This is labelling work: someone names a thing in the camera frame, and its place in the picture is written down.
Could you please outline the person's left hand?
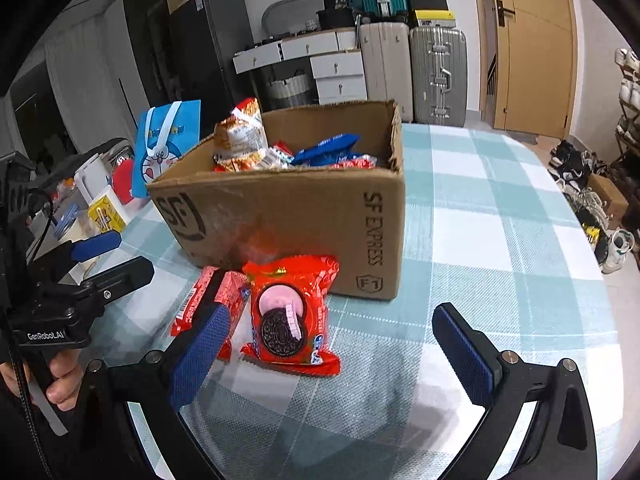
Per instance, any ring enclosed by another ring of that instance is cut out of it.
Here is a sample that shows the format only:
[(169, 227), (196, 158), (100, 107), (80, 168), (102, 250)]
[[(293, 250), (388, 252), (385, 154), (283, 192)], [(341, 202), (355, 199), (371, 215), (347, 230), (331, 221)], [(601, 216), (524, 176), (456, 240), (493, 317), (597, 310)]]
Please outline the person's left hand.
[[(81, 350), (63, 350), (49, 363), (50, 372), (55, 379), (47, 388), (46, 396), (62, 412), (69, 412), (76, 406), (84, 371), (79, 363)], [(1, 376), (6, 386), (20, 396), (20, 387), (12, 364), (1, 363)]]

